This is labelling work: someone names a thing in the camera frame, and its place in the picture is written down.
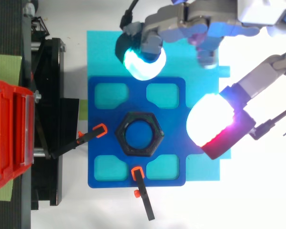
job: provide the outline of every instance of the blue light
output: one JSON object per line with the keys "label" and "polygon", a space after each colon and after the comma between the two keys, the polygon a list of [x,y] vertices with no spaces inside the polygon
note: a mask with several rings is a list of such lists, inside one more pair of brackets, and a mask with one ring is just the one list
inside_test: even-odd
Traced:
{"label": "blue light", "polygon": [[191,109],[186,131],[202,147],[233,123],[234,109],[219,94],[206,94]]}
{"label": "blue light", "polygon": [[164,48],[161,49],[159,58],[153,63],[142,60],[134,50],[128,49],[124,55],[124,66],[130,74],[137,80],[150,80],[156,77],[166,63]]}

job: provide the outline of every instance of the bolt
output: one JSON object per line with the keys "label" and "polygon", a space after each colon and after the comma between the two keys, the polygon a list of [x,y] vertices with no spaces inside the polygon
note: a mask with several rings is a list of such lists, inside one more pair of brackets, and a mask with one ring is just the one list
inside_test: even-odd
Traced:
{"label": "bolt", "polygon": [[39,91],[35,91],[34,93],[35,103],[39,103],[39,100],[41,99],[41,94],[39,94]]}
{"label": "bolt", "polygon": [[35,16],[35,7],[33,3],[25,4],[25,7],[23,8],[23,15],[28,18],[33,18]]}
{"label": "bolt", "polygon": [[67,48],[66,48],[66,44],[61,44],[61,52],[66,52]]}

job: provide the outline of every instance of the black clamp bar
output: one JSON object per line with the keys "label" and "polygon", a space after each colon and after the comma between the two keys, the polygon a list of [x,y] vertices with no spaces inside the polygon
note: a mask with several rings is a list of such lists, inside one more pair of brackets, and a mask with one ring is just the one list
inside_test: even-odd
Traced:
{"label": "black clamp bar", "polygon": [[139,198],[141,197],[143,200],[143,204],[145,207],[145,211],[148,217],[148,220],[151,221],[154,218],[153,208],[149,201],[149,197],[147,194],[146,186],[144,184],[144,173],[141,167],[135,167],[132,169],[133,179],[137,182],[139,190],[134,191],[134,195]]}
{"label": "black clamp bar", "polygon": [[89,142],[91,139],[97,137],[102,137],[103,135],[107,134],[108,130],[107,127],[104,124],[99,124],[96,127],[93,128],[92,131],[86,133],[86,134],[82,134],[81,132],[79,132],[79,138],[76,139],[75,141],[72,141],[68,144],[66,144],[65,146],[59,148],[58,150],[54,151],[51,153],[51,157],[53,159],[58,158],[59,156],[69,152],[72,149],[75,149],[76,147]]}

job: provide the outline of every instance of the orange clamp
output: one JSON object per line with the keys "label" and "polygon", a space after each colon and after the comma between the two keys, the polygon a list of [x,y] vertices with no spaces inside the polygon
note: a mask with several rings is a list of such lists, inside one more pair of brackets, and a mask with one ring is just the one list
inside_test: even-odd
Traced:
{"label": "orange clamp", "polygon": [[133,192],[134,192],[134,196],[135,196],[136,198],[139,198],[139,197],[141,196],[139,190],[135,190],[135,191],[133,191]]}
{"label": "orange clamp", "polygon": [[78,132],[78,137],[83,137],[83,136],[84,136],[84,134],[81,131],[79,131]]}
{"label": "orange clamp", "polygon": [[143,177],[143,178],[145,177],[142,167],[141,167],[141,166],[136,166],[136,167],[134,167],[134,168],[132,169],[132,176],[133,176],[133,180],[134,180],[134,181],[137,181],[136,178],[135,178],[135,175],[134,175],[135,170],[140,170],[140,171],[141,171],[141,174],[142,174],[142,177]]}
{"label": "orange clamp", "polygon": [[95,129],[99,128],[99,127],[103,127],[103,128],[104,128],[104,133],[101,133],[100,135],[97,135],[97,136],[96,136],[97,138],[103,137],[105,134],[108,133],[108,129],[107,129],[107,127],[105,126],[105,124],[103,124],[103,123],[101,123],[101,124],[95,126],[92,130],[95,130]]}

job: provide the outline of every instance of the black metal frame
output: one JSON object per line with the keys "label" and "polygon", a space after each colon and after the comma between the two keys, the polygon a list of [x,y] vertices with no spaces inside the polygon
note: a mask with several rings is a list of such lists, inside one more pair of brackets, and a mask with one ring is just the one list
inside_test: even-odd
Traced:
{"label": "black metal frame", "polygon": [[61,202],[62,156],[53,159],[50,153],[76,139],[79,99],[63,98],[62,45],[59,38],[42,40],[32,53],[31,88],[42,96],[36,104],[35,147],[45,152],[32,165],[32,210],[38,209],[39,200],[49,200],[51,206]]}

